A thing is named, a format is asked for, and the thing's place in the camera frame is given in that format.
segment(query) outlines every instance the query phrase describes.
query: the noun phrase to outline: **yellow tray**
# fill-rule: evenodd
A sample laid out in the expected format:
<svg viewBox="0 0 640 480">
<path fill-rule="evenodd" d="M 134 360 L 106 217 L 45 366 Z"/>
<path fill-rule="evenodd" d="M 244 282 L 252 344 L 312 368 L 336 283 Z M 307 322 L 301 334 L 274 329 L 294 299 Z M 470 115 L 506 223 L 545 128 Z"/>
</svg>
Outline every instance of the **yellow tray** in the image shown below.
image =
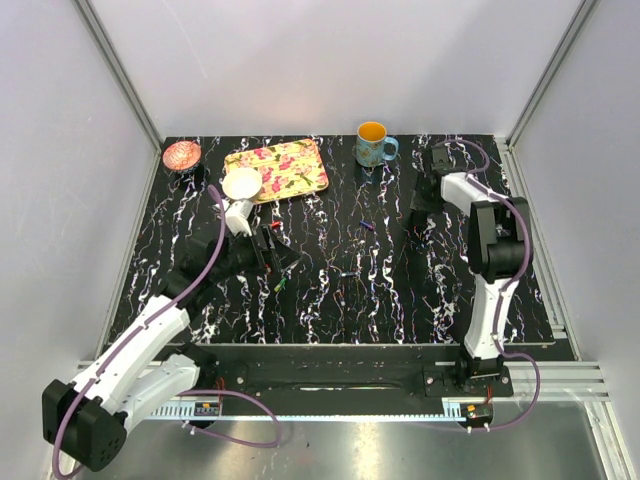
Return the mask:
<svg viewBox="0 0 640 480">
<path fill-rule="evenodd" d="M 262 175 L 256 203 L 306 195 L 329 186 L 320 152 L 310 138 L 227 155 L 225 170 L 252 167 Z"/>
</svg>

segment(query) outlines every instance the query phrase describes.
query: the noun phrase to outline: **white wall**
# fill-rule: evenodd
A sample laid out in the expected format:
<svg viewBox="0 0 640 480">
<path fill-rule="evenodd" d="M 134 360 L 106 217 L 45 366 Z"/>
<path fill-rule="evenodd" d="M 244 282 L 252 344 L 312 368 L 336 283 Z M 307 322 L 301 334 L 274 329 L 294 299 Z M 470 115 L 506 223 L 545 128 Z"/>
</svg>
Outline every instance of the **white wall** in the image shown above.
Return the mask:
<svg viewBox="0 0 640 480">
<path fill-rule="evenodd" d="M 164 135 L 504 135 L 580 2 L 93 3 Z"/>
<path fill-rule="evenodd" d="M 516 145 L 579 346 L 640 469 L 640 3 L 600 2 Z"/>
<path fill-rule="evenodd" d="M 0 465 L 35 479 L 42 390 L 95 354 L 154 158 L 71 2 L 2 2 L 0 65 Z"/>
</svg>

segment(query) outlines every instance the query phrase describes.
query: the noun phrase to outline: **blue mug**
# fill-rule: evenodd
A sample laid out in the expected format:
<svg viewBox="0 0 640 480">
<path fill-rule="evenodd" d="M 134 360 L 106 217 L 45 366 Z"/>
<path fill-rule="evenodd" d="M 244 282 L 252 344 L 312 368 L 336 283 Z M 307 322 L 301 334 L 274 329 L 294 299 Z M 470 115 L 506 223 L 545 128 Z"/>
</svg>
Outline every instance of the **blue mug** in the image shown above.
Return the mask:
<svg viewBox="0 0 640 480">
<path fill-rule="evenodd" d="M 394 152 L 384 153 L 385 145 L 393 145 Z M 365 122 L 358 127 L 356 160 L 363 167 L 377 167 L 394 160 L 398 155 L 398 141 L 387 137 L 387 129 L 378 122 Z"/>
</svg>

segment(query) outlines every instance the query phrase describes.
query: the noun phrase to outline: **white bowl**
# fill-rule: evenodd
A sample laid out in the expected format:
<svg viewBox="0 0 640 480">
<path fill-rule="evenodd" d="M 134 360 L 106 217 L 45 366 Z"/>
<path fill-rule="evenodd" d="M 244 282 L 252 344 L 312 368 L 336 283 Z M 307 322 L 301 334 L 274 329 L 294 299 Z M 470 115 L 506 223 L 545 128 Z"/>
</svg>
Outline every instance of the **white bowl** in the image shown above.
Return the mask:
<svg viewBox="0 0 640 480">
<path fill-rule="evenodd" d="M 253 168 L 231 170 L 222 181 L 222 191 L 231 200 L 253 200 L 262 188 L 262 175 Z"/>
</svg>

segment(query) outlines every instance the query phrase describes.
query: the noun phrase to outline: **marble pattern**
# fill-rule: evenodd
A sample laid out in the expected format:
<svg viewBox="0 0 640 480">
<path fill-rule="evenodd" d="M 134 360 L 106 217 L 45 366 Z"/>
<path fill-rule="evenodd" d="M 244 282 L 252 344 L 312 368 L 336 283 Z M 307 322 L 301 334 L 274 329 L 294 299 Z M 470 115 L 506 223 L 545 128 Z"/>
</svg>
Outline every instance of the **marble pattern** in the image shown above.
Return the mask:
<svg viewBox="0 0 640 480">
<path fill-rule="evenodd" d="M 200 137 L 204 158 L 186 177 L 160 167 L 131 260 L 109 341 L 133 321 L 198 225 L 214 221 L 208 182 L 220 184 L 223 159 L 233 152 L 304 137 Z M 281 221 L 282 241 L 302 253 L 286 286 L 280 278 L 246 275 L 218 285 L 218 295 L 192 323 L 200 343 L 451 343 L 469 326 L 474 293 L 466 263 L 466 219 L 453 206 L 415 226 L 411 194 L 422 153 L 442 135 L 400 135 L 395 161 L 373 170 L 354 158 L 355 136 L 316 136 L 329 188 L 255 208 L 253 225 Z M 479 179 L 508 193 L 491 136 L 463 136 L 483 145 L 491 167 Z M 175 142 L 168 139 L 165 146 Z M 449 147 L 470 169 L 480 155 Z M 375 225 L 369 231 L 359 225 Z M 356 272 L 342 278 L 342 272 Z M 505 330 L 507 341 L 552 342 L 535 274 L 518 286 Z"/>
</svg>

